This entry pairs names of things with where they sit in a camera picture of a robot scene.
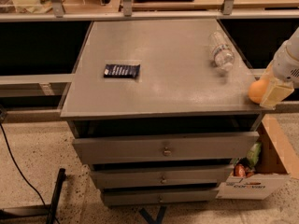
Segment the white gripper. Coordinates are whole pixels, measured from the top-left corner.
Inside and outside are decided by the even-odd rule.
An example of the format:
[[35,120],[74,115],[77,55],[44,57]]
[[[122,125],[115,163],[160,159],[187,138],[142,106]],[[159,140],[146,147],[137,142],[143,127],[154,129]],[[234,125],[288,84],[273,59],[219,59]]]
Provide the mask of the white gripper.
[[299,43],[286,40],[275,53],[273,62],[265,68],[260,80],[269,81],[261,107],[275,108],[290,96],[294,92],[293,83],[299,83]]

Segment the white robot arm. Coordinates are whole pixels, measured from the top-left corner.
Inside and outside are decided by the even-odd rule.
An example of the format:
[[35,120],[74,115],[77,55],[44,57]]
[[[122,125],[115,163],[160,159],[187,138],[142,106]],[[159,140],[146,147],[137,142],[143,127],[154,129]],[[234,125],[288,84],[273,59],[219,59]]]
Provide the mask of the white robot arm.
[[294,92],[299,84],[299,28],[276,51],[261,80],[267,82],[261,107],[274,109]]

